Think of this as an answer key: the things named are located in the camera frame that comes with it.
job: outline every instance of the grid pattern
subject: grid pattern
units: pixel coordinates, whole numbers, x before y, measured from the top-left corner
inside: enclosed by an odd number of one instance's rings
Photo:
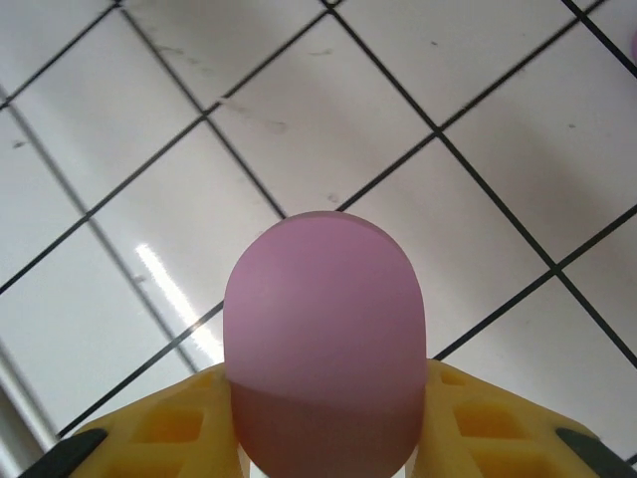
[[[627,221],[633,218],[637,214],[637,204],[630,207],[623,214],[618,216],[612,222],[608,223],[603,229],[599,230],[595,235],[590,237],[583,244],[579,245],[575,250],[566,255],[563,259],[555,261],[546,252],[546,250],[540,245],[538,240],[533,237],[530,231],[525,227],[523,222],[512,211],[508,204],[499,196],[490,183],[478,172],[476,167],[463,155],[460,149],[456,146],[447,134],[448,129],[456,124],[460,119],[464,118],[469,112],[471,112],[476,106],[480,105],[491,94],[497,91],[500,87],[507,83],[513,76],[522,72],[527,65],[537,59],[542,53],[550,49],[556,42],[564,37],[568,32],[573,30],[576,26],[582,24],[586,27],[592,35],[612,54],[617,61],[635,78],[637,79],[637,67],[631,62],[622,51],[598,28],[591,18],[591,14],[596,12],[607,0],[596,0],[590,6],[585,9],[580,9],[572,0],[561,0],[562,3],[572,12],[572,18],[565,25],[559,28],[554,34],[548,37],[540,45],[534,48],[524,58],[519,60],[515,65],[509,68],[503,75],[497,78],[494,82],[488,85],[482,92],[476,95],[473,99],[468,101],[459,110],[450,115],[447,119],[441,122],[436,122],[430,115],[421,107],[421,105],[415,100],[410,92],[405,88],[394,74],[385,65],[383,60],[367,45],[365,39],[359,35],[352,26],[348,23],[346,16],[340,13],[340,6],[342,3],[346,3],[346,0],[337,2],[321,1],[320,12],[312,18],[301,30],[299,30],[294,36],[292,36],[281,47],[274,51],[271,55],[265,58],[259,65],[257,65],[251,72],[248,73],[241,81],[229,89],[222,97],[215,101],[212,105],[202,105],[200,100],[197,99],[195,94],[191,91],[187,82],[184,81],[178,72],[166,61],[165,56],[162,55],[160,49],[152,42],[148,33],[144,30],[143,26],[139,24],[138,20],[132,15],[126,6],[125,2],[112,2],[112,4],[101,12],[97,18],[87,25],[78,35],[69,42],[59,53],[47,61],[36,73],[34,73],[28,80],[26,80],[18,88],[15,88],[12,92],[6,92],[0,87],[0,112],[6,110],[15,120],[19,128],[22,130],[28,141],[33,144],[40,157],[46,164],[46,167],[55,177],[59,185],[64,189],[71,203],[80,214],[78,219],[71,227],[64,231],[59,237],[57,237],[51,244],[44,248],[39,254],[37,254],[30,262],[22,267],[13,277],[11,277],[4,284],[0,285],[0,295],[4,294],[22,278],[24,278],[29,272],[34,269],[43,259],[49,254],[54,252],[60,245],[67,241],[76,231],[82,226],[87,225],[91,232],[95,235],[102,247],[105,249],[107,255],[116,265],[116,268],[125,278],[128,285],[138,296],[143,303],[143,306],[148,313],[156,321],[157,325],[161,329],[162,333],[168,340],[168,343],[161,350],[157,351],[151,358],[140,365],[133,373],[122,380],[117,386],[112,388],[97,402],[91,405],[88,409],[79,414],[74,420],[72,420],[67,426],[58,432],[59,437],[64,437],[69,434],[80,423],[92,416],[94,412],[100,409],[105,403],[110,401],[114,396],[124,390],[143,373],[152,368],[160,359],[176,351],[180,358],[184,361],[186,366],[191,370],[197,369],[188,353],[181,347],[182,343],[188,339],[197,329],[205,325],[219,314],[223,309],[223,302],[215,305],[210,311],[205,313],[190,327],[186,328],[182,333],[176,335],[166,325],[166,321],[162,317],[161,313],[153,306],[152,301],[147,297],[143,288],[140,287],[138,281],[135,279],[134,274],[126,266],[125,261],[119,256],[115,247],[110,243],[106,237],[104,231],[95,220],[96,214],[100,212],[107,204],[113,201],[123,191],[125,191],[134,181],[140,176],[145,174],[150,168],[152,168],[162,157],[171,150],[176,144],[184,139],[190,132],[199,126],[205,126],[209,128],[212,133],[219,139],[219,141],[226,148],[227,152],[234,159],[236,164],[240,167],[243,173],[246,175],[251,184],[254,185],[256,190],[261,194],[263,199],[270,206],[274,214],[280,219],[287,217],[287,213],[281,202],[277,200],[275,194],[269,190],[267,182],[259,177],[256,170],[251,167],[248,160],[242,155],[241,148],[236,146],[232,139],[229,137],[219,123],[213,118],[212,114],[227,104],[226,102],[232,99],[237,93],[242,91],[246,86],[259,77],[269,66],[285,52],[287,52],[296,42],[315,29],[319,24],[325,21],[327,18],[331,18],[339,27],[349,36],[351,40],[357,45],[361,52],[371,61],[373,66],[377,69],[380,75],[382,75],[386,81],[393,87],[395,92],[409,105],[415,114],[428,126],[431,130],[419,141],[413,144],[406,152],[400,157],[396,158],[390,165],[385,167],[380,173],[369,180],[366,184],[361,184],[360,188],[353,193],[350,197],[345,199],[340,205],[336,207],[338,211],[347,211],[350,207],[356,204],[366,194],[376,188],[385,179],[391,176],[395,171],[404,166],[410,159],[412,159],[418,152],[423,150],[425,146],[430,144],[434,140],[440,141],[448,152],[453,155],[462,168],[471,176],[475,183],[484,191],[493,204],[500,210],[500,212],[506,217],[506,219],[513,225],[518,233],[524,238],[524,240],[531,246],[536,254],[541,258],[542,262],[547,266],[547,271],[537,277],[527,287],[523,288],[507,302],[502,304],[496,310],[492,311],[480,322],[470,328],[467,332],[462,334],[456,340],[448,344],[443,350],[435,355],[435,359],[443,360],[447,358],[451,353],[457,351],[465,344],[469,343],[475,336],[486,328],[491,326],[498,318],[502,317],[505,313],[510,311],[513,307],[519,304],[522,300],[530,296],[533,292],[539,289],[542,285],[546,284],[550,279],[556,278],[563,286],[570,292],[572,297],[581,305],[581,307],[588,313],[590,318],[599,327],[601,331],[608,337],[608,339],[614,343],[618,350],[621,351],[623,356],[632,364],[637,367],[637,357],[630,347],[622,340],[620,335],[613,330],[613,328],[604,320],[602,315],[593,307],[591,302],[582,294],[582,292],[571,282],[571,280],[564,274],[564,269],[579,259],[583,254],[588,252],[593,246],[598,244],[604,238],[608,237],[611,233],[616,231]],[[65,176],[63,170],[56,163],[53,156],[49,153],[46,143],[38,137],[34,130],[29,125],[28,119],[25,118],[16,104],[16,100],[21,95],[25,94],[29,88],[43,75],[47,73],[57,62],[65,57],[72,49],[83,42],[83,39],[91,32],[97,25],[104,22],[111,16],[120,16],[125,23],[130,27],[138,39],[147,48],[148,52],[160,65],[161,69],[176,85],[179,91],[183,94],[188,103],[194,108],[196,112],[196,118],[186,124],[184,128],[176,134],[169,142],[162,146],[156,153],[149,157],[142,165],[140,165],[133,173],[131,173],[125,180],[113,188],[108,194],[106,194],[95,205],[86,204],[77,190],[74,189],[72,181]],[[629,461],[635,463],[637,461],[637,454],[632,456]]]

